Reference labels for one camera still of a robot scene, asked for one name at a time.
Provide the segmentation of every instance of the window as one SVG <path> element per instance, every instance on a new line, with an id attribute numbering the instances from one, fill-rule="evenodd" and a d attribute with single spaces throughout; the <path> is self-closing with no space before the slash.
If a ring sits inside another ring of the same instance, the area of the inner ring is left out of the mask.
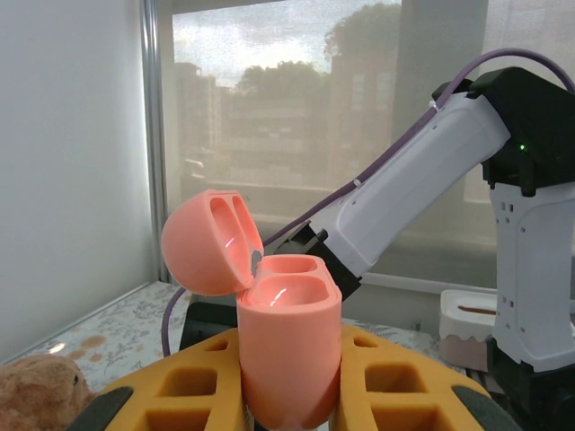
<path id="1" fill-rule="evenodd" d="M 263 237 L 365 169 L 482 52 L 531 48 L 575 75 L 571 0 L 159 1 L 170 209 L 204 189 L 237 189 Z M 557 83 L 516 58 L 471 77 L 511 65 Z M 478 166 L 374 271 L 494 286 L 494 245 Z"/>
<path id="2" fill-rule="evenodd" d="M 388 107 L 391 99 L 392 77 L 389 72 L 377 74 L 376 109 L 383 110 Z"/>
<path id="3" fill-rule="evenodd" d="M 366 76 L 363 74 L 353 75 L 353 80 L 351 81 L 351 110 L 361 110 L 365 79 Z"/>

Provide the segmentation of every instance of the brown plush toy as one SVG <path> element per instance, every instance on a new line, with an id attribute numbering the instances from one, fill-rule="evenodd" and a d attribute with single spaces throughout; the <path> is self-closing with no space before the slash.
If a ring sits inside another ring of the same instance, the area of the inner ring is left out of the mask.
<path id="1" fill-rule="evenodd" d="M 71 359 L 33 355 L 0 365 L 0 431 L 63 431 L 94 397 Z"/>

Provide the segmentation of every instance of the yellow foam holder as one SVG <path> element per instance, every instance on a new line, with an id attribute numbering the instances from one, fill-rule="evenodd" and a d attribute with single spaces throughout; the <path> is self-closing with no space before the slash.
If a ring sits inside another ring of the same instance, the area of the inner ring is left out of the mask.
<path id="1" fill-rule="evenodd" d="M 336 431 L 480 431 L 454 394 L 483 387 L 440 363 L 343 325 Z M 107 431 L 243 431 L 237 330 L 227 330 L 109 385 L 133 390 Z"/>

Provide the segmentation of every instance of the white tissue box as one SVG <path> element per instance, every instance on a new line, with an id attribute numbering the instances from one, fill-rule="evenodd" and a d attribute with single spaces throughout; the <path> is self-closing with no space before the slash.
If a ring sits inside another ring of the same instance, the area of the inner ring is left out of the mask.
<path id="1" fill-rule="evenodd" d="M 487 338 L 495 325 L 497 296 L 459 290 L 441 294 L 439 355 L 448 364 L 487 372 Z"/>

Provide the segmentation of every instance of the white wall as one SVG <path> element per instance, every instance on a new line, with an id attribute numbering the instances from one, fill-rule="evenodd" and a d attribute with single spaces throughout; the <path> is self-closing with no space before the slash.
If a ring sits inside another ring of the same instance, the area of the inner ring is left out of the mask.
<path id="1" fill-rule="evenodd" d="M 139 17 L 0 2 L 0 360 L 152 277 Z"/>

